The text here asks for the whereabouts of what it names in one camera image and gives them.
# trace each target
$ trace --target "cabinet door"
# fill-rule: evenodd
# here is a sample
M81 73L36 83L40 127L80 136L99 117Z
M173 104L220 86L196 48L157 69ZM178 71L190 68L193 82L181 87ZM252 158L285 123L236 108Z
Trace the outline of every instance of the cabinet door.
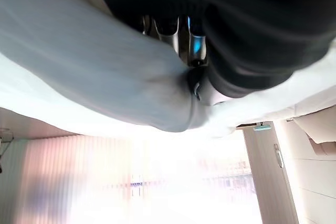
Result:
M263 224L297 224L292 193L276 131L244 129L244 137Z

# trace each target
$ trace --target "light gray sleeve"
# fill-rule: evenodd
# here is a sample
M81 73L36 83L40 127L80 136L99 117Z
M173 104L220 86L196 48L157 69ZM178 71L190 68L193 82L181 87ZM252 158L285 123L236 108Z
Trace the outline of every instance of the light gray sleeve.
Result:
M173 49L82 0L0 0L0 52L111 118L171 132L207 119Z

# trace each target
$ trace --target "pink blind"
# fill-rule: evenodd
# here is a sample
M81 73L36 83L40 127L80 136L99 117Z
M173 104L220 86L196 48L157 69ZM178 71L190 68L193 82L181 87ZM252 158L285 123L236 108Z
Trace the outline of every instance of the pink blind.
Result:
M16 223L261 223L243 133L28 144Z

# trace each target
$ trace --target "door handle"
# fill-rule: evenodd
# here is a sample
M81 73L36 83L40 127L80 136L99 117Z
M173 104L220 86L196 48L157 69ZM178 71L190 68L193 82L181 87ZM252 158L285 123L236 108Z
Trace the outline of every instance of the door handle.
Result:
M282 158L281 150L278 144L274 144L274 150L275 150L275 156L277 158L278 164L280 168L283 169L285 165L284 165L284 160Z

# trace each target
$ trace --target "black sleeve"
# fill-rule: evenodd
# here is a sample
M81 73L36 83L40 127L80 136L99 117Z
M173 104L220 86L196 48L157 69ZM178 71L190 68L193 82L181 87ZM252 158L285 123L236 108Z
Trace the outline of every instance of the black sleeve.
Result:
M282 83L336 37L336 0L191 1L206 10L210 81L230 97Z

